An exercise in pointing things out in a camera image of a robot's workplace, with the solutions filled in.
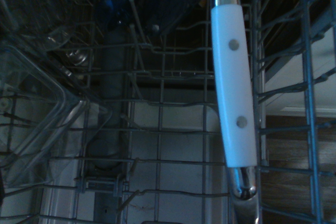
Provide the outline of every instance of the plastic container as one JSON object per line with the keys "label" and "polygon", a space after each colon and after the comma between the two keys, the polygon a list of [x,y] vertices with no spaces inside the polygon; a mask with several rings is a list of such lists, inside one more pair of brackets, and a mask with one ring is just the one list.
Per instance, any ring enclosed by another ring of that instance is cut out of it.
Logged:
{"label": "plastic container", "polygon": [[111,110],[82,89],[63,66],[21,38],[2,42],[0,61],[4,184],[17,187],[52,181],[70,161],[56,157],[75,157],[82,139],[90,140]]}
{"label": "plastic container", "polygon": [[64,45],[75,26],[72,0],[0,0],[2,29],[25,36],[45,51]]}

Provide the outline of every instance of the white knife handle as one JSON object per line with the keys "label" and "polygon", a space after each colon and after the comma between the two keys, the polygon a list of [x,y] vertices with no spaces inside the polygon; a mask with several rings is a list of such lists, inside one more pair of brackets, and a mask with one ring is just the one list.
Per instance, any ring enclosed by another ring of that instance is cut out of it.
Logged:
{"label": "white knife handle", "polygon": [[257,165],[243,9],[217,0],[211,10],[215,82],[227,167]]}

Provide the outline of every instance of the white trim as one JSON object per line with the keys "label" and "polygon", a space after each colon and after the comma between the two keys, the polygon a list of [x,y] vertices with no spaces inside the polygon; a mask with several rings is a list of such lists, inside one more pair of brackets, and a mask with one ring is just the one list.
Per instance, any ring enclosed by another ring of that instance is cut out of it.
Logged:
{"label": "white trim", "polygon": [[[317,117],[326,117],[326,118],[336,118],[336,109],[335,108],[315,108]],[[284,107],[277,115],[289,115],[289,116],[305,116],[306,108],[305,107]]]}

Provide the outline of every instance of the handle rivet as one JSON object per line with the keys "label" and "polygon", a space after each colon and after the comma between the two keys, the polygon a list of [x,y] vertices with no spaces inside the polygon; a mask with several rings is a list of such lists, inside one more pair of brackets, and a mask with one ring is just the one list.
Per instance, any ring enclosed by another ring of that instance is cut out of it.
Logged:
{"label": "handle rivet", "polygon": [[247,126],[247,119],[246,119],[246,117],[244,117],[244,116],[239,116],[238,118],[237,118],[237,126],[239,127],[239,128],[245,128],[246,126]]}
{"label": "handle rivet", "polygon": [[239,42],[238,42],[238,40],[236,40],[236,39],[230,40],[230,42],[229,42],[229,48],[232,51],[236,51],[239,48]]}

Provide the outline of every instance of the wooden floor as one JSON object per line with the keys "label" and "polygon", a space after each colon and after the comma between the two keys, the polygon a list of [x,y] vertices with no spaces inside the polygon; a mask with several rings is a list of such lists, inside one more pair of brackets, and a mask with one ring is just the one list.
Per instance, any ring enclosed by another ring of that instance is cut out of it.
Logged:
{"label": "wooden floor", "polygon": [[[318,118],[318,123],[330,121]],[[304,117],[267,116],[266,127],[305,125]],[[336,128],[319,130],[320,169],[336,173]],[[307,133],[280,132],[267,135],[271,166],[308,168]],[[336,178],[320,177],[324,217],[336,223]],[[310,180],[303,174],[262,173],[262,198],[265,204],[282,210],[311,213]],[[309,223],[264,212],[264,223]]]}

